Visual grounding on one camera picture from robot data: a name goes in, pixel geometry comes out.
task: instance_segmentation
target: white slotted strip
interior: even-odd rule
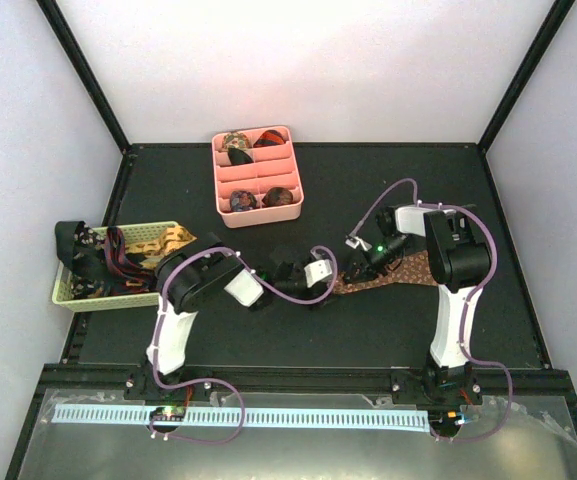
[[[148,425],[157,407],[139,405],[77,405],[55,407],[53,423]],[[156,425],[236,427],[239,408],[190,407],[183,421],[158,421]],[[341,410],[308,408],[247,408],[246,427],[407,430],[428,432],[428,413],[412,410]]]

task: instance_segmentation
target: white wall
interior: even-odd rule
[[[489,158],[553,361],[577,388],[577,2]]]
[[[476,142],[552,0],[60,0],[133,142]]]
[[[36,2],[0,0],[0,479],[71,319],[50,302],[54,223],[99,223],[119,158]]]

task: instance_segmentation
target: black work surface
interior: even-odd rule
[[[305,201],[295,221],[228,229],[215,209],[209,145],[144,146],[117,224],[175,220],[201,236],[215,232],[248,263],[278,245],[307,254],[329,246],[340,262],[345,235],[391,183],[412,177],[426,202],[475,203],[499,251],[499,268],[479,300],[471,348],[509,367],[541,366],[529,304],[512,262],[482,158],[474,146],[303,144],[295,147]],[[409,202],[411,187],[386,204]],[[378,240],[373,219],[362,237]],[[390,285],[344,295],[318,311],[275,298],[250,313],[223,293],[201,310],[187,346],[189,365],[390,367],[421,366],[433,339],[435,288]],[[137,363],[150,342],[156,308],[94,312],[81,363]]]

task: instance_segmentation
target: plastic basket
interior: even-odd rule
[[[168,227],[179,225],[177,222],[140,223],[136,225],[119,225],[124,233],[126,243],[152,242]],[[106,227],[93,228],[101,235],[106,235]],[[158,293],[138,293],[116,297],[85,298],[73,300],[70,288],[72,275],[70,270],[59,262],[57,278],[52,290],[52,301],[55,305],[66,307],[73,312],[94,312],[98,310],[114,310],[117,308],[148,307],[157,305]]]

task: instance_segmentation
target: pink organizer tray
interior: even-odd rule
[[[219,133],[212,139],[217,211],[229,228],[294,220],[301,214],[304,192],[301,187],[301,178],[299,178],[290,130],[286,127],[264,127],[237,131],[244,133],[250,140],[250,144],[253,145],[266,130],[277,130],[284,137],[286,143],[246,150],[246,153],[253,159],[253,163],[248,165],[231,166],[228,152],[222,150],[223,138],[228,132]],[[263,206],[261,199],[273,187],[285,187],[290,190],[293,203],[279,207]],[[230,194],[235,190],[246,190],[253,193],[259,208],[247,212],[232,212],[230,210]]]

